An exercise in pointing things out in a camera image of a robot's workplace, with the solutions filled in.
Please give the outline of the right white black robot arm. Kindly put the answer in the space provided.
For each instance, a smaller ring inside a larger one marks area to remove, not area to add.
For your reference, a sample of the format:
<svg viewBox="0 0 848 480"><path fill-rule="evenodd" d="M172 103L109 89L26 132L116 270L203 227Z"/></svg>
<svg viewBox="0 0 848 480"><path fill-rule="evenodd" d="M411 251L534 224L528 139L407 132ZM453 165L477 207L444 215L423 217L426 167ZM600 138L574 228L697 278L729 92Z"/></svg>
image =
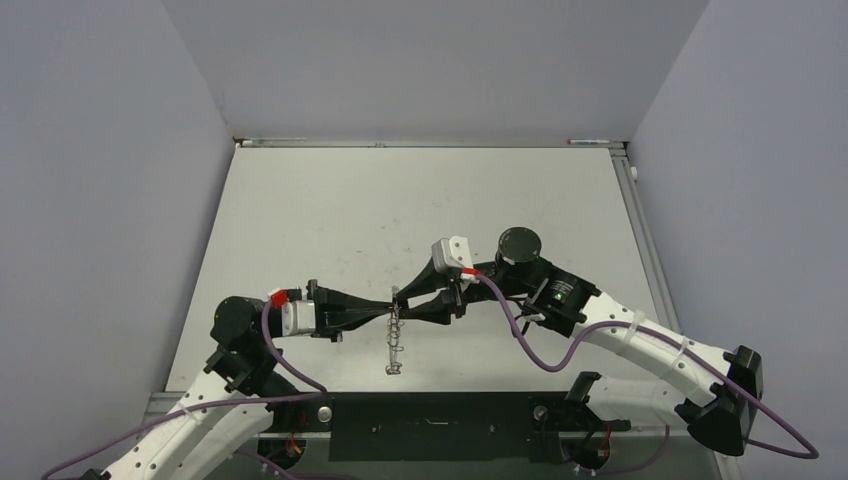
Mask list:
<svg viewBox="0 0 848 480"><path fill-rule="evenodd" d="M510 328L530 360L546 372L565 369L577 348L589 343L655 376L653 382L596 379L604 394L583 389L567 397L565 414L579 428L600 419L683 425L715 452L739 457L753 445L750 433L762 412L762 357L740 345L725 350L691 340L616 301L595 284L557 267L541 255L539 235L511 227L499 237L491 262L475 264L469 241L436 241L422 271L394 293L403 319L448 325L468 305L497 301L509 313L520 298L523 318L571 339L562 360L550 364L532 349L515 318Z"/></svg>

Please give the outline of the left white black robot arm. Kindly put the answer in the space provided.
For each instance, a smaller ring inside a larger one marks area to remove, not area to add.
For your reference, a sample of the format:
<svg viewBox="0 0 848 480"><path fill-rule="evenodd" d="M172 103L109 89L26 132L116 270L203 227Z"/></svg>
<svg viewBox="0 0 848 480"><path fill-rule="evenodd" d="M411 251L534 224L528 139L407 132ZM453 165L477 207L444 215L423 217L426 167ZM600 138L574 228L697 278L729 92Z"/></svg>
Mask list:
<svg viewBox="0 0 848 480"><path fill-rule="evenodd" d="M329 391L285 359L278 338L340 340L342 334L396 310L321 287L276 289L264 300L231 296L213 315L216 343L203 369L174 406L118 437L137 443L85 479L201 479L246 440L268 427L289 428L298 405Z"/></svg>

